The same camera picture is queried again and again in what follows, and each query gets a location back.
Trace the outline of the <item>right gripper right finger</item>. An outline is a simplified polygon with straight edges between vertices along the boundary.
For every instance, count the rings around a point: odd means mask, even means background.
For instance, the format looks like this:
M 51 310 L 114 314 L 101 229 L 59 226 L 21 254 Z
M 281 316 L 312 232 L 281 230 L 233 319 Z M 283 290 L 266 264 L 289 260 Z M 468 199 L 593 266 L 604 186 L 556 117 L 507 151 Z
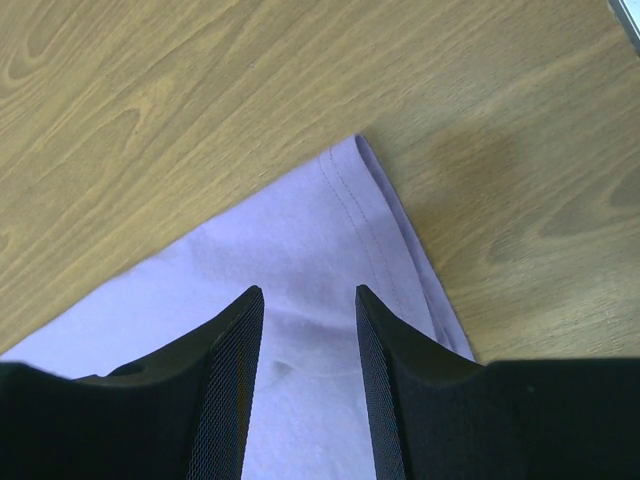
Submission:
M 635 358 L 480 365 L 356 291 L 366 406 L 380 479 L 635 479 Z

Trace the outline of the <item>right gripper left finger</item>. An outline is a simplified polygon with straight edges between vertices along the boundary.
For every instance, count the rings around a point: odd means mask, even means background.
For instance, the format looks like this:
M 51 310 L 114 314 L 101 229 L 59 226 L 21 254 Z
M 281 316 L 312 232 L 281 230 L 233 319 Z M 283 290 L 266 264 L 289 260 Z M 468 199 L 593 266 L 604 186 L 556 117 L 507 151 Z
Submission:
M 5 479 L 238 479 L 263 331 L 251 287 L 212 320 L 105 376 L 1 366 Z

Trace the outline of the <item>purple t shirt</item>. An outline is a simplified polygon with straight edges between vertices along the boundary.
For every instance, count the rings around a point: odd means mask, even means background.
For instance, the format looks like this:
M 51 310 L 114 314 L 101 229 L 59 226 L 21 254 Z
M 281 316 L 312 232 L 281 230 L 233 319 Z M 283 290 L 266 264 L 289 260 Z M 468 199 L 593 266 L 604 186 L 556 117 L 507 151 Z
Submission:
M 252 285 L 265 313 L 247 479 L 374 477 L 358 286 L 472 354 L 391 183 L 355 135 L 98 287 L 7 358 L 69 378 L 105 374 L 212 319 Z

